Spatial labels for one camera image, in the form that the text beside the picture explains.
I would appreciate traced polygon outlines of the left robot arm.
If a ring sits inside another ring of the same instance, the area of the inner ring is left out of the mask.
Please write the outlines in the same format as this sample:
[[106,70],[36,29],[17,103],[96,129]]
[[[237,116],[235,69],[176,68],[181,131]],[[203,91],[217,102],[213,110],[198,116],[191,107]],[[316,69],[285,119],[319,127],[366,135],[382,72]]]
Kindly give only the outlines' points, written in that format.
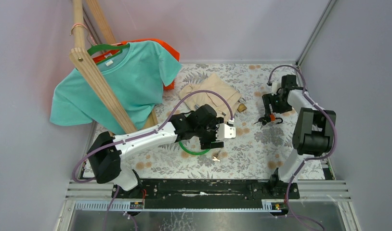
[[197,137],[200,148],[224,147],[227,124],[216,111],[205,104],[195,111],[172,115],[166,123],[125,135],[110,136],[104,132],[89,149],[88,161],[98,184],[113,183],[130,198],[141,193],[140,179],[133,169],[122,162],[152,148]]

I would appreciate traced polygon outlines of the orange black small lock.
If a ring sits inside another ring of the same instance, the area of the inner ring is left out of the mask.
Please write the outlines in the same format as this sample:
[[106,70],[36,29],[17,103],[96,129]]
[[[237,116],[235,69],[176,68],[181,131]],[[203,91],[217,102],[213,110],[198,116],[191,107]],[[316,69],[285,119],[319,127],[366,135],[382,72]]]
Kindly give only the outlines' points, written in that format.
[[275,124],[282,124],[283,118],[281,117],[276,117],[274,114],[269,115],[269,122],[274,122]]

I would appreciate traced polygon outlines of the black-headed key bunch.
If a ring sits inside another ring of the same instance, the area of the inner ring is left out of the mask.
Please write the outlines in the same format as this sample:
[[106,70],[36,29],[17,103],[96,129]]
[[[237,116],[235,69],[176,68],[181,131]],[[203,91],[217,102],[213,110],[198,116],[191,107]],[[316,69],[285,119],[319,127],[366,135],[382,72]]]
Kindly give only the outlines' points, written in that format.
[[258,119],[258,121],[255,122],[254,124],[260,123],[260,124],[261,124],[261,127],[263,127],[263,126],[267,125],[269,122],[271,122],[271,120],[270,120],[269,118],[267,118],[267,117],[260,117],[260,118]]

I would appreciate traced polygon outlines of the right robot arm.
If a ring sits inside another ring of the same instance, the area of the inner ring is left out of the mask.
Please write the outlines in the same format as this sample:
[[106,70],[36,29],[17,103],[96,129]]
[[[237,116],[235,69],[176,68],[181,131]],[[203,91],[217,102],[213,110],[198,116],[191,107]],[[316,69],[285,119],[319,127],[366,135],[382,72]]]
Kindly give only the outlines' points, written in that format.
[[299,198],[296,180],[310,160],[319,159],[333,149],[336,136],[336,112],[315,103],[295,75],[285,75],[272,86],[272,92],[262,96],[265,114],[262,125],[276,121],[275,114],[296,110],[298,119],[292,135],[293,150],[281,167],[271,175],[267,192],[271,197],[286,195]]

